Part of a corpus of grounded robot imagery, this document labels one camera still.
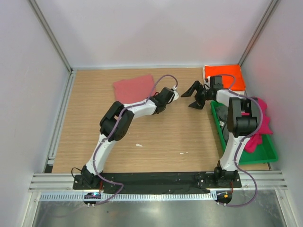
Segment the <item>salmon pink t shirt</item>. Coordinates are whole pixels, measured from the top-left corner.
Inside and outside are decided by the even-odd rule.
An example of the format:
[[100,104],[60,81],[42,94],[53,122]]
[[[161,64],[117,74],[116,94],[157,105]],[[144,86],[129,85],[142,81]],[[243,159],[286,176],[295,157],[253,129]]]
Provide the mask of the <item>salmon pink t shirt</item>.
[[116,101],[123,104],[141,102],[156,93],[153,75],[147,74],[113,83]]

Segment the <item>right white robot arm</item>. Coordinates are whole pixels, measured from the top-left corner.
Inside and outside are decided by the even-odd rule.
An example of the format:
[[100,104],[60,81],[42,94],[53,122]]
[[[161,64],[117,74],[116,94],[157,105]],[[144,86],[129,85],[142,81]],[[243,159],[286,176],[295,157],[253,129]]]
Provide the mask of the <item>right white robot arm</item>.
[[192,96],[196,91],[195,101],[189,105],[191,108],[203,109],[207,100],[216,101],[228,107],[226,128],[229,132],[229,139],[225,152],[218,161],[211,180],[218,187],[231,186],[236,181],[239,168],[239,159],[244,147],[250,137],[258,132],[263,122],[263,112],[258,99],[238,94],[223,87],[223,76],[233,79],[231,74],[218,74],[209,78],[209,85],[203,85],[198,80],[181,95],[181,97]]

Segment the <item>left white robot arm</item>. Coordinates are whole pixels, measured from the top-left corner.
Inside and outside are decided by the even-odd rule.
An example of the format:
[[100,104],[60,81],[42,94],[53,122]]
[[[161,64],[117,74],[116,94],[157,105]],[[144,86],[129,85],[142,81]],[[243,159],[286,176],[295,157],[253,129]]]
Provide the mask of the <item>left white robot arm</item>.
[[77,182],[90,189],[96,189],[100,185],[99,176],[104,170],[112,148],[127,134],[132,121],[139,117],[159,114],[165,110],[166,105],[178,98],[177,86],[173,86],[164,87],[161,92],[140,102],[131,104],[114,102],[100,121],[98,143],[91,158],[78,175]]

